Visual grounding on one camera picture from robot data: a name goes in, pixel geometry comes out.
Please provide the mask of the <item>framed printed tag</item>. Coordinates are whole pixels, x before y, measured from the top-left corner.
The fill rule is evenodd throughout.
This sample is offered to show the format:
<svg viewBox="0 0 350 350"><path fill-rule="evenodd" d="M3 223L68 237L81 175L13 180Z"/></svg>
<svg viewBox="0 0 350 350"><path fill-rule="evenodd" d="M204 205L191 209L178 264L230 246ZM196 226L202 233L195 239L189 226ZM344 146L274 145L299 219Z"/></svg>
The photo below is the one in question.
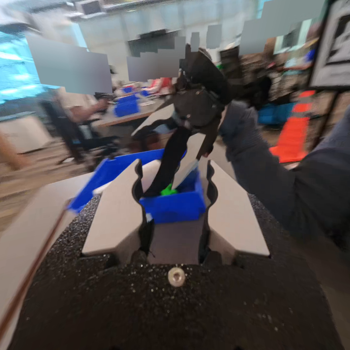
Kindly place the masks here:
<svg viewBox="0 0 350 350"><path fill-rule="evenodd" d="M350 1L329 2L308 87L349 91Z"/></svg>

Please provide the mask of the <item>grey desk with wood edge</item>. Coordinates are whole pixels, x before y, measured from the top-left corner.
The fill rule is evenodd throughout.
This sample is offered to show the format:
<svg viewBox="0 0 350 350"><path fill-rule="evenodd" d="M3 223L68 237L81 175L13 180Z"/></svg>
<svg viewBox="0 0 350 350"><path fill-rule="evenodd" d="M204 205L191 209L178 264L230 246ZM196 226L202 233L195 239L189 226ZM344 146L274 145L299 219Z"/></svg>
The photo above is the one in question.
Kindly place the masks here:
<svg viewBox="0 0 350 350"><path fill-rule="evenodd" d="M146 109L142 109L141 112L139 113L117 117L114 114L114 109L110 108L107 110L107 113L101 117L100 120L92 122L92 126L95 129L100 129L100 128L105 128L109 126L125 124L135 120L143 121L156 110L157 110L156 108L153 108L153 109L146 108Z"/></svg>

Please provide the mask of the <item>white rounded object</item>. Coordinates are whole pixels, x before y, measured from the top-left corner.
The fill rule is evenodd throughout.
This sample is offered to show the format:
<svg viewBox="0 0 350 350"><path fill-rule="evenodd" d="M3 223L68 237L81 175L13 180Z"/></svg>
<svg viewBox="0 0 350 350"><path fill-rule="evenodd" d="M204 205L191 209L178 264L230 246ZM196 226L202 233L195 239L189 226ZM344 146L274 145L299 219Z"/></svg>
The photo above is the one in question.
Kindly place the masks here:
<svg viewBox="0 0 350 350"><path fill-rule="evenodd" d="M151 186L152 182L155 179L155 176L160 168L161 160L153 160L142 166L143 177L141 180L143 192L146 192ZM95 190L93 190L93 195L101 194L111 183L108 182L105 185L102 185Z"/></svg>

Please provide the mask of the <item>blue plastic bin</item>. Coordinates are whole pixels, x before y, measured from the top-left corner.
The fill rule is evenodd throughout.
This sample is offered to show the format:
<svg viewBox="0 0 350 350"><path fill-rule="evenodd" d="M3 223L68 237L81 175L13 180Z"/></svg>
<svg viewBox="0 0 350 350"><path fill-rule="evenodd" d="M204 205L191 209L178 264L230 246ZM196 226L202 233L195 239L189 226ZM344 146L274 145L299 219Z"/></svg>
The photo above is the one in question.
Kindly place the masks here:
<svg viewBox="0 0 350 350"><path fill-rule="evenodd" d="M260 125L283 125L291 116L295 102L275 105L267 104L258 111L258 121Z"/></svg>
<svg viewBox="0 0 350 350"><path fill-rule="evenodd" d="M139 98L136 94L120 97L114 104L114 115L116 117L124 117L139 113L138 100Z"/></svg>

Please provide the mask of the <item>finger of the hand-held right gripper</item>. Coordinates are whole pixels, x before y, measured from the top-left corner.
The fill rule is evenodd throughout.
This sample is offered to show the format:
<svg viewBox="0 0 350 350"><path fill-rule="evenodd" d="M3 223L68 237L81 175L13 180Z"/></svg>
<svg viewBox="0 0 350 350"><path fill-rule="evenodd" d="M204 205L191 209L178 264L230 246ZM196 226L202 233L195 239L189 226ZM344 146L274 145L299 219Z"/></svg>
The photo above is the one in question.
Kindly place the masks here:
<svg viewBox="0 0 350 350"><path fill-rule="evenodd" d="M177 169L173 182L172 190L185 180L185 178L193 171L199 164L201 158L205 157L204 146L206 135L197 133L192 135L186 144L186 153L180 161L179 168Z"/></svg>
<svg viewBox="0 0 350 350"><path fill-rule="evenodd" d="M149 117L147 117L146 120L139 127L137 127L133 131L131 137L136 137L139 134L154 131L159 126L165 125L168 122L168 120L172 118L174 111L175 107L173 103L156 110Z"/></svg>

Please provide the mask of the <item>blue bin with white label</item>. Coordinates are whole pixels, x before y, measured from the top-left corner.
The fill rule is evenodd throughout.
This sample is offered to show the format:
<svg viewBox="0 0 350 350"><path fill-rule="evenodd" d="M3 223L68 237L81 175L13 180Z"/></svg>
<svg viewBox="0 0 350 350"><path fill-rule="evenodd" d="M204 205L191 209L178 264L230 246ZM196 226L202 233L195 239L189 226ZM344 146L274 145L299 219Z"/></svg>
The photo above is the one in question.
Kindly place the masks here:
<svg viewBox="0 0 350 350"><path fill-rule="evenodd" d="M161 160L163 153L164 149L157 149L103 160L85 187L68 205L68 209L80 213L92 199L95 189L113 181L134 160L140 159L142 165L145 165L153 160ZM198 220L206 209L198 167L181 183L177 193L140 199L140 203L146 213L152 215L156 224Z"/></svg>

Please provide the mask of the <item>orange traffic cone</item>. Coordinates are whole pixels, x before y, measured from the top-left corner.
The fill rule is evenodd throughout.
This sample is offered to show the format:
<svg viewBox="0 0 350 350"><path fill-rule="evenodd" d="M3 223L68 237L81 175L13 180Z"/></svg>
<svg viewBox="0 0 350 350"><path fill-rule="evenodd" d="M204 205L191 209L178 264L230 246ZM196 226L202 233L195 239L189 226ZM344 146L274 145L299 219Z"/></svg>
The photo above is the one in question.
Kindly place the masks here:
<svg viewBox="0 0 350 350"><path fill-rule="evenodd" d="M300 162L307 155L304 143L315 93L315 90L306 90L299 94L298 101L282 128L277 144L269 149L281 164Z"/></svg>

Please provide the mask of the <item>black-clad action figure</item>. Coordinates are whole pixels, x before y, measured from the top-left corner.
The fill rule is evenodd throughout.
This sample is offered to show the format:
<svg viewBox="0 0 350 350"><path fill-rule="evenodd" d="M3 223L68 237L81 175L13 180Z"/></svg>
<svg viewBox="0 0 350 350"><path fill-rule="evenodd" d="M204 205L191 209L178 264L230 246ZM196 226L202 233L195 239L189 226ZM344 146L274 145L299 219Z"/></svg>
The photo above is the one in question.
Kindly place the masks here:
<svg viewBox="0 0 350 350"><path fill-rule="evenodd" d="M185 57L180 59L180 75L175 84L175 93L158 108L174 104L175 111L168 121L174 122L175 131L165 146L160 168L151 186L144 192L144 197L160 195L173 182L191 136L205 134L204 152L212 151L225 108L220 102L220 94L226 84L227 79L215 66L208 52L202 48L192 51L187 43Z"/></svg>

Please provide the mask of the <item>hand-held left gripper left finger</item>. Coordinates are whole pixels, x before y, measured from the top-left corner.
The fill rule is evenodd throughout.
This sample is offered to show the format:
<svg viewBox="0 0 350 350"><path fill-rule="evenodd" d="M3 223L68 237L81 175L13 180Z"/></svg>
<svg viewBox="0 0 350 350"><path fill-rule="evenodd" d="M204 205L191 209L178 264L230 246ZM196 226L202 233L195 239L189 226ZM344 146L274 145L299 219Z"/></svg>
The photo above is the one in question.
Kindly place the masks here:
<svg viewBox="0 0 350 350"><path fill-rule="evenodd" d="M83 256L113 254L121 264L129 264L135 251L148 256L154 222L147 221L143 197L142 162L134 160L103 190Z"/></svg>

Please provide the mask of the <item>large paned window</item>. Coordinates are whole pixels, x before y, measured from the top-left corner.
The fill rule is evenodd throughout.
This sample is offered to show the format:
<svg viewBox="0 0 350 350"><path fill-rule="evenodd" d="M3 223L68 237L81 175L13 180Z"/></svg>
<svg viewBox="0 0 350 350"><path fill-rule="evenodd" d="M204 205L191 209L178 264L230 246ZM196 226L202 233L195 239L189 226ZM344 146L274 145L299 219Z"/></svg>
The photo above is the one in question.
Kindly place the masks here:
<svg viewBox="0 0 350 350"><path fill-rule="evenodd" d="M41 84L24 33L0 34L0 103L37 97L60 86Z"/></svg>

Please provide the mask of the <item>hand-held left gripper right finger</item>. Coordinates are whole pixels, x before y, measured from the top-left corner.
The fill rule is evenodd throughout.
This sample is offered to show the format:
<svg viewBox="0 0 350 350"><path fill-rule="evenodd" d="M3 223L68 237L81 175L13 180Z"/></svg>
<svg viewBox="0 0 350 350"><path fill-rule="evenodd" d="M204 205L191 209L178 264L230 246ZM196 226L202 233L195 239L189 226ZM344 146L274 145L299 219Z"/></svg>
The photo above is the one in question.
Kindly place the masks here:
<svg viewBox="0 0 350 350"><path fill-rule="evenodd" d="M207 164L207 197L199 241L199 264L217 257L231 265L239 254L270 257L270 251L247 192L214 160Z"/></svg>

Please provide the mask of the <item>black office chair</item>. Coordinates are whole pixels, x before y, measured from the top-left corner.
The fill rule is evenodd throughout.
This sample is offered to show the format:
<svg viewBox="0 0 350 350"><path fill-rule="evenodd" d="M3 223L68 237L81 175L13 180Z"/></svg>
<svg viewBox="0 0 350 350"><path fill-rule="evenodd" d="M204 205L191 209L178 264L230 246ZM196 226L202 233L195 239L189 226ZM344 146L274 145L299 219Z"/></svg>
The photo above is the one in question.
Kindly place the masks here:
<svg viewBox="0 0 350 350"><path fill-rule="evenodd" d="M99 119L92 119L76 124L69 118L59 116L56 120L56 129L64 144L77 164L86 162L86 157L92 151L99 151L93 156L92 169L95 169L105 158L112 158L120 150L117 136L101 137L92 127L92 123Z"/></svg>

